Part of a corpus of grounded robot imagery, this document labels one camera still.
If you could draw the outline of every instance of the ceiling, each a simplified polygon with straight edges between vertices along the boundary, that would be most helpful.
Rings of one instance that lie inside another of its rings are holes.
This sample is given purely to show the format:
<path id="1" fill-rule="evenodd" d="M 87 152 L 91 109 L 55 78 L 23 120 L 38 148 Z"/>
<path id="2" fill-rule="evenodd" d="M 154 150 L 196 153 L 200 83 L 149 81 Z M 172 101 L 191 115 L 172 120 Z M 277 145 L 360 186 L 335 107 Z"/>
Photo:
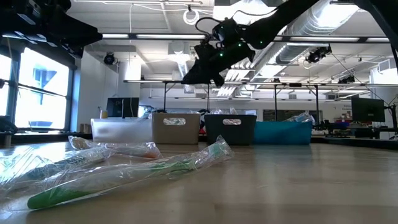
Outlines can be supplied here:
<path id="1" fill-rule="evenodd" d="M 205 13 L 212 14 L 214 1 L 202 0 L 202 7 L 195 9 L 204 10 Z M 68 14 L 72 17 L 91 24 L 99 29 L 100 32 L 133 32 L 133 33 L 174 33 L 174 34 L 196 34 L 198 31 L 195 26 L 186 24 L 183 21 L 185 11 L 166 11 L 161 10 L 158 5 L 149 5 L 156 10 L 147 9 L 141 6 L 131 5 L 111 5 L 100 2 L 72 2 L 72 8 Z M 166 10 L 186 9 L 186 6 L 164 6 Z M 209 16 L 200 13 L 201 17 Z M 201 21 L 199 27 L 210 31 L 215 25 L 213 21 Z M 348 22 L 338 28 L 333 35 L 355 35 L 355 36 L 385 36 L 372 16 L 365 11 L 356 12 Z M 171 74 L 173 70 L 178 70 L 177 63 L 168 60 L 168 46 L 170 41 L 165 40 L 102 40 L 93 45 L 134 45 L 141 53 L 142 59 L 146 62 L 142 66 L 142 75 L 146 79 L 155 77 L 157 74 Z M 188 42 L 190 46 L 199 44 L 199 41 Z M 369 69 L 376 66 L 376 63 L 365 61 L 380 62 L 386 57 L 391 57 L 391 47 L 389 44 L 332 44 L 333 53 L 346 68 L 354 68 L 356 76 L 363 82 L 369 80 Z M 119 55 L 123 60 L 129 57 L 128 52 Z M 327 82 L 333 75 L 337 75 L 346 69 L 337 61 L 334 56 L 327 56 L 321 63 L 313 65 L 308 69 L 308 65 L 303 64 L 304 57 L 294 62 L 293 66 L 288 66 L 283 72 L 281 81 L 287 82 Z"/>

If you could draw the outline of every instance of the table surface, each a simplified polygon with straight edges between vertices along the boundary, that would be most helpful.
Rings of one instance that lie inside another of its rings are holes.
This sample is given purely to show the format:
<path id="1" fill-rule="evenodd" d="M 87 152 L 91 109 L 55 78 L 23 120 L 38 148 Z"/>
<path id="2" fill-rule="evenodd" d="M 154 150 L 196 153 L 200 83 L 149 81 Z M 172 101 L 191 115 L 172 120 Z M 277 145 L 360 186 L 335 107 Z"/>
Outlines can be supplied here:
<path id="1" fill-rule="evenodd" d="M 54 158 L 70 150 L 64 142 L 31 147 Z M 168 157 L 205 145 L 158 147 Z M 38 211 L 2 211 L 1 223 L 398 223 L 394 151 L 329 144 L 232 148 L 233 159 L 197 173 Z"/>

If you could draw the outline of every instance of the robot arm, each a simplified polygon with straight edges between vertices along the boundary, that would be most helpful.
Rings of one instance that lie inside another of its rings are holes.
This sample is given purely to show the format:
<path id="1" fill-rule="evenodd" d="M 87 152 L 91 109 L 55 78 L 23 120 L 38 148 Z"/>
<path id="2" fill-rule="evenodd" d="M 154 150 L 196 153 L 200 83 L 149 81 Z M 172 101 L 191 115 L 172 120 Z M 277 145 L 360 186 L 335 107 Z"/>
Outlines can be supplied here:
<path id="1" fill-rule="evenodd" d="M 275 9 L 273 15 L 259 19 L 250 26 L 238 25 L 232 18 L 221 21 L 213 28 L 213 37 L 221 42 L 222 47 L 214 48 L 208 41 L 195 46 L 199 59 L 184 76 L 184 84 L 210 83 L 217 86 L 224 81 L 219 73 L 244 58 L 252 61 L 255 49 L 266 48 L 286 25 L 310 9 L 319 0 L 288 0 Z M 394 10 L 398 9 L 396 0 L 353 0 L 350 1 L 371 13 L 381 29 L 389 38 L 392 46 L 398 49 L 398 24 Z"/>

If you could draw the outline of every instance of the black monitor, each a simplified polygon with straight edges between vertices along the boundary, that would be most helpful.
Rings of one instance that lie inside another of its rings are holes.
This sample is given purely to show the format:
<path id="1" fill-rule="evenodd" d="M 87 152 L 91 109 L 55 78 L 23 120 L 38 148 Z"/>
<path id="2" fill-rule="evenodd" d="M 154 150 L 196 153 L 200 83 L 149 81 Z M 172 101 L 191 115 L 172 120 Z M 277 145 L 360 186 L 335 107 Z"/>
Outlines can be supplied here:
<path id="1" fill-rule="evenodd" d="M 132 118 L 138 116 L 139 98 L 108 98 L 106 110 L 114 118 Z"/>
<path id="2" fill-rule="evenodd" d="M 352 98 L 351 106 L 353 110 L 353 121 L 362 122 L 385 122 L 384 115 L 384 101 L 367 99 L 367 98 Z"/>

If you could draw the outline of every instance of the window frame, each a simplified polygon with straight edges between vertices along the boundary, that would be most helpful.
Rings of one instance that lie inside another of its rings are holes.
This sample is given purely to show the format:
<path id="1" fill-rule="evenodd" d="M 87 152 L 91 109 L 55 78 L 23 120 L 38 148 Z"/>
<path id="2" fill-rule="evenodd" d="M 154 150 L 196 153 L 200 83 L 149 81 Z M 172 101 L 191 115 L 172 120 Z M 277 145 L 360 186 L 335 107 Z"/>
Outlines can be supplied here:
<path id="1" fill-rule="evenodd" d="M 56 61 L 58 63 L 61 63 L 62 65 L 67 66 L 69 68 L 67 95 L 63 96 L 63 95 L 60 95 L 57 93 L 53 93 L 51 91 L 43 90 L 43 89 L 36 88 L 33 86 L 20 84 L 19 83 L 19 69 L 21 66 L 21 54 L 25 50 L 25 47 L 22 48 L 21 52 L 11 49 L 11 54 L 10 54 L 10 49 L 8 46 L 0 45 L 0 54 L 11 58 L 10 79 L 5 80 L 5 82 L 9 85 L 6 115 L 10 116 L 11 121 L 13 123 L 15 123 L 17 100 L 18 100 L 18 88 L 33 90 L 36 92 L 41 92 L 41 93 L 53 95 L 53 96 L 61 96 L 61 97 L 65 97 L 66 102 L 67 102 L 66 112 L 65 112 L 65 124 L 62 129 L 57 129 L 57 128 L 18 128 L 18 129 L 22 130 L 22 131 L 70 131 L 70 118 L 72 115 L 73 77 L 75 76 L 76 68 L 65 65 L 64 63 L 59 62 L 58 60 L 54 60 L 52 57 L 49 57 L 48 55 L 44 55 L 44 54 L 36 51 L 35 49 L 32 49 L 32 48 L 30 48 L 30 49 L 37 52 L 38 54 L 48 57 L 49 59 Z"/>

